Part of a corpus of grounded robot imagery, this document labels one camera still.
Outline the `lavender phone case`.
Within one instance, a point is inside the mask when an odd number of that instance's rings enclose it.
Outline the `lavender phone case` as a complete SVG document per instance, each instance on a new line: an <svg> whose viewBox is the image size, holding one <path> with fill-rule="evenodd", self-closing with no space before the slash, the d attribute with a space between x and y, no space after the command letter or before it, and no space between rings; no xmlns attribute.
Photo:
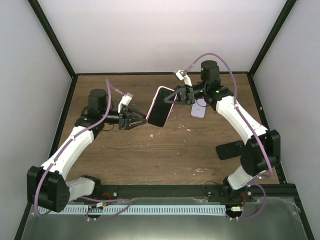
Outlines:
<svg viewBox="0 0 320 240"><path fill-rule="evenodd" d="M195 118L204 118L206 112L207 103L203 98L199 98L191 107L191 116Z"/></svg>

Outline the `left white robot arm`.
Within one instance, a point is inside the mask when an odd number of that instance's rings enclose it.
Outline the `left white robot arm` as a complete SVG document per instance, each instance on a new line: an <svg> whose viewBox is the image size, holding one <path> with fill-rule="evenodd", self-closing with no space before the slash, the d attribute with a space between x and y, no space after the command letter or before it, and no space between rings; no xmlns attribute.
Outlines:
<svg viewBox="0 0 320 240"><path fill-rule="evenodd" d="M83 175L67 182L68 173L81 153L97 138L105 124L118 125L120 130L130 130L147 122L146 115L129 105L133 96L122 96L117 109L109 90L93 89L87 106L60 148L41 166L32 166L27 172L27 200L38 207L56 213L70 201L86 197L97 202L102 196L101 180Z"/></svg>

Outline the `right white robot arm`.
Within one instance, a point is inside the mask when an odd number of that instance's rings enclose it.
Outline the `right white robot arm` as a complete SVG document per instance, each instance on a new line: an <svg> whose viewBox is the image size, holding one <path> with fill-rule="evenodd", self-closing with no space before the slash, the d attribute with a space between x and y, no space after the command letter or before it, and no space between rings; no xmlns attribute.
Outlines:
<svg viewBox="0 0 320 240"><path fill-rule="evenodd" d="M223 180L222 196L232 202L240 191L254 179L273 176L273 168L280 164L281 137L276 130L269 130L256 121L238 102L237 94L221 85L220 68L214 60L203 61L200 65L201 82L193 84L187 70L174 74L183 84L166 95L168 104L191 105L196 100L204 101L223 116L239 134L244 143L240 166Z"/></svg>

